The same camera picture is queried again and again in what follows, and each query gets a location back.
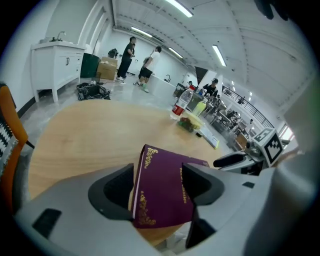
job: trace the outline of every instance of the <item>black white patterned fabric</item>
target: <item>black white patterned fabric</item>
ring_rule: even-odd
[[[18,141],[0,115],[0,178]]]

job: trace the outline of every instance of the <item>green trash bin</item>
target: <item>green trash bin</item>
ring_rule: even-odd
[[[82,58],[81,73],[82,78],[95,77],[100,58],[98,56],[85,53]]]

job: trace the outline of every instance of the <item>black bag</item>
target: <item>black bag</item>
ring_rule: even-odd
[[[78,90],[78,100],[110,100],[110,90],[101,85],[89,84],[84,82],[76,86]]]
[[[113,58],[113,59],[116,59],[117,58],[117,55],[118,55],[118,51],[117,49],[112,49],[108,52],[108,57],[109,58]]]

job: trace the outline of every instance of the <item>sneaker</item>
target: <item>sneaker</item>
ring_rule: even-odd
[[[144,90],[146,93],[149,93],[149,90],[147,89],[147,85],[145,83],[142,85],[142,90]]]

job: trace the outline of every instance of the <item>paper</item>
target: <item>paper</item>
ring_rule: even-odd
[[[217,149],[219,146],[219,140],[212,134],[212,132],[205,125],[201,127],[200,133],[202,136],[213,146],[214,149]]]

